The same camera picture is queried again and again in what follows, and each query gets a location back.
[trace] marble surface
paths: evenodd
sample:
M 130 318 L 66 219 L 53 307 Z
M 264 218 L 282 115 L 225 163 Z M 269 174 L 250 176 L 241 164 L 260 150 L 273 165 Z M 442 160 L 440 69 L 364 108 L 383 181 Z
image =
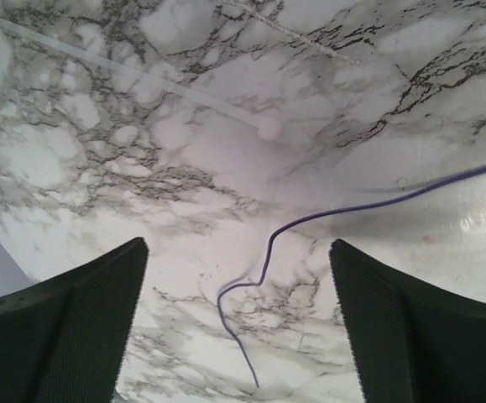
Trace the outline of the marble surface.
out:
M 277 139 L 0 29 L 0 242 L 44 280 L 135 237 L 151 255 L 118 391 L 137 402 L 363 401 L 334 238 L 486 301 L 486 177 L 282 235 L 301 215 L 486 163 L 486 1 L 256 2 L 353 66 L 210 0 L 0 1 L 0 17 L 249 113 Z

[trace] purple wire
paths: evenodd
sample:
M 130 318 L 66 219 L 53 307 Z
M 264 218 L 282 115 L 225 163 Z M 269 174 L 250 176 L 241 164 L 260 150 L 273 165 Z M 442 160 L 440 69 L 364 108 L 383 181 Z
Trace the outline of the purple wire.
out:
M 418 191 L 413 191 L 407 195 L 404 196 L 398 196 L 393 199 L 385 200 L 385 201 L 377 201 L 375 203 L 369 203 L 369 204 L 362 204 L 359 206 L 352 206 L 352 207 L 343 207 L 343 208 L 337 208 L 334 210 L 327 210 L 325 212 L 317 212 L 315 214 L 311 214 L 309 216 L 301 217 L 296 219 L 295 221 L 289 222 L 285 224 L 283 227 L 278 228 L 276 231 L 273 232 L 273 234 L 269 238 L 269 243 L 267 245 L 267 254 L 265 255 L 265 261 L 263 263 L 263 268 L 261 269 L 261 276 L 259 277 L 259 281 L 257 283 L 237 283 L 230 285 L 228 288 L 225 290 L 222 290 L 217 297 L 217 308 L 218 308 L 218 315 L 220 316 L 220 320 L 222 321 L 222 325 L 226 329 L 226 332 L 232 336 L 233 340 L 237 342 L 238 346 L 241 349 L 241 353 L 243 353 L 244 359 L 246 360 L 246 363 L 248 365 L 248 368 L 250 369 L 250 372 L 252 373 L 253 376 L 253 381 L 256 384 L 256 387 L 259 387 L 259 381 L 258 381 L 258 376 L 256 374 L 255 369 L 253 368 L 252 362 L 250 361 L 250 358 L 248 357 L 248 353 L 246 352 L 243 342 L 241 342 L 241 339 L 235 334 L 235 332 L 227 325 L 226 323 L 226 318 L 224 316 L 224 311 L 222 310 L 222 298 L 230 291 L 233 291 L 237 288 L 243 288 L 243 287 L 260 287 L 265 280 L 265 276 L 267 275 L 267 269 L 269 268 L 269 262 L 270 262 L 270 255 L 272 253 L 273 249 L 273 243 L 274 240 L 283 232 L 287 231 L 288 229 L 291 229 L 299 224 L 302 224 L 303 222 L 309 222 L 311 220 L 316 220 L 317 218 L 322 218 L 322 217 L 328 217 L 328 216 L 335 216 L 337 214 L 343 214 L 345 212 L 361 212 L 363 210 L 372 210 L 374 208 L 380 208 L 380 207 L 386 207 L 386 206 L 392 206 L 393 204 L 401 203 L 401 202 L 406 202 L 407 200 L 414 199 L 418 196 L 425 195 L 426 193 L 429 193 L 430 191 L 435 191 L 436 189 L 440 189 L 442 187 L 446 187 L 449 185 L 452 185 L 454 183 L 458 183 L 461 181 L 466 181 L 468 179 L 475 178 L 476 176 L 481 176 L 486 174 L 486 165 L 481 166 L 479 168 L 475 168 L 473 170 L 468 170 L 461 172 L 459 174 L 453 175 L 453 176 L 448 176 L 447 178 L 444 178 L 439 181 L 435 181 L 429 186 L 423 187 Z

